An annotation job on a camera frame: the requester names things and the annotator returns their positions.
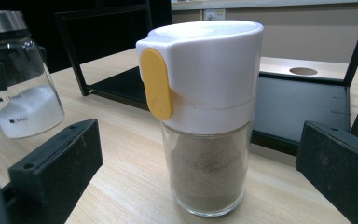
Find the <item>metal lid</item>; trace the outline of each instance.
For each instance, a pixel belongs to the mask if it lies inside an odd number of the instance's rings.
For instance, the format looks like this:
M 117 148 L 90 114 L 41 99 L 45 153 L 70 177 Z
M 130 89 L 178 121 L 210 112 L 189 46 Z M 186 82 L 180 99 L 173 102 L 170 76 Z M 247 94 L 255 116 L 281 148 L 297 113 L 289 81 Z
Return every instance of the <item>metal lid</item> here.
M 27 29 L 20 11 L 0 11 L 0 33 Z

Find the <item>dark background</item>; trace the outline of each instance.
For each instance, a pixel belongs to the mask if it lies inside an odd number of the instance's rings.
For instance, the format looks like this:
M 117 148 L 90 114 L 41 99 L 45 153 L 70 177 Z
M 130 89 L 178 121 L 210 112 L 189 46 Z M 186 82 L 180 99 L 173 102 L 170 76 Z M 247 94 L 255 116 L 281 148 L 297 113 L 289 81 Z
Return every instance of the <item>dark background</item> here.
M 90 10 L 96 7 L 121 7 L 143 0 L 0 0 L 0 10 L 19 10 L 32 38 L 47 50 L 48 70 L 56 72 L 71 67 L 54 18 L 56 12 Z M 149 0 L 153 28 L 172 23 L 170 0 Z M 133 45 L 129 29 L 145 27 L 139 13 L 109 15 L 68 22 L 68 29 L 81 63 L 88 62 Z

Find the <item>white wall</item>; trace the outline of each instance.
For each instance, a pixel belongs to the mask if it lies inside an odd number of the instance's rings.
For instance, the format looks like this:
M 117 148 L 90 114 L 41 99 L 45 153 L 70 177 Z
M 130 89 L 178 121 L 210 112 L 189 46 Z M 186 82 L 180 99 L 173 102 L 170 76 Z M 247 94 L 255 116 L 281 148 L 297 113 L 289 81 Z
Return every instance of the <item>white wall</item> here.
M 200 10 L 174 10 L 174 23 L 201 20 Z M 263 56 L 348 63 L 358 38 L 358 3 L 228 8 L 227 20 L 265 26 Z

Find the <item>white plastic lid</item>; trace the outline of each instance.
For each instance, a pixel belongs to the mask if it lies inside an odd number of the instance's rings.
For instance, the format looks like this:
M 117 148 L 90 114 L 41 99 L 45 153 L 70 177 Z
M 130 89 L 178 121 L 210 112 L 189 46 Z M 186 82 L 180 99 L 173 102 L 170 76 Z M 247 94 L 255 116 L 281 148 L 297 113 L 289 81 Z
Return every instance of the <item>white plastic lid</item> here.
M 167 67 L 174 110 L 163 122 L 186 133 L 213 134 L 250 121 L 262 31 L 251 21 L 196 21 L 160 27 L 138 41 L 140 59 L 152 49 Z M 144 79 L 142 62 L 140 68 Z

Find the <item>brown powder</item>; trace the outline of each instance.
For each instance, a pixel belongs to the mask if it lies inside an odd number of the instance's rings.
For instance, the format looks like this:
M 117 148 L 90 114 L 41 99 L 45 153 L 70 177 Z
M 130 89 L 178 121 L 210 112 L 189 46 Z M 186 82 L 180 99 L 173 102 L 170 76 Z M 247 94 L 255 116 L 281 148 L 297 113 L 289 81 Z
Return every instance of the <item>brown powder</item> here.
M 235 203 L 242 195 L 247 168 L 243 141 L 244 134 L 205 137 L 180 133 L 173 150 L 167 150 L 176 198 L 190 210 L 206 213 Z

